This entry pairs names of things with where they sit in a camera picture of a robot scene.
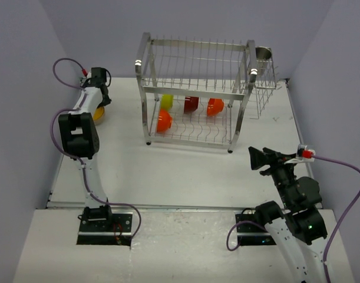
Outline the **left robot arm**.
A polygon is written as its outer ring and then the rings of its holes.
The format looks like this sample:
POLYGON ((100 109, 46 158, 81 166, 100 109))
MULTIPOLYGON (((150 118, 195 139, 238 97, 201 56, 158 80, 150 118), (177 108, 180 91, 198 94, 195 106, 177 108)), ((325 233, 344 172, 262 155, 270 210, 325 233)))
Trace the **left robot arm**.
POLYGON ((60 114, 58 124, 64 153, 78 162, 85 191, 85 209, 82 221, 101 232, 113 227, 113 216, 98 171, 97 153, 100 140, 94 123, 96 109, 111 102, 107 86, 108 71, 93 67, 91 75, 82 85, 75 107, 67 114, 60 114))

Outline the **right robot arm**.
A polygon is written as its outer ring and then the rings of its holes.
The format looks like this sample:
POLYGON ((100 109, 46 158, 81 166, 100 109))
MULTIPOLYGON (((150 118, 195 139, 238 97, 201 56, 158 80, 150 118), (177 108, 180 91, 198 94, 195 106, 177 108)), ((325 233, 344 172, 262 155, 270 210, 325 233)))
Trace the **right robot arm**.
POLYGON ((293 154, 267 147, 248 151, 252 170, 272 178, 283 203, 279 206, 272 200, 257 206, 255 227, 272 237, 295 282, 331 282, 333 272, 326 262, 330 237, 316 207, 322 201, 319 183, 294 173, 297 164, 314 160, 315 151, 304 145, 293 154))

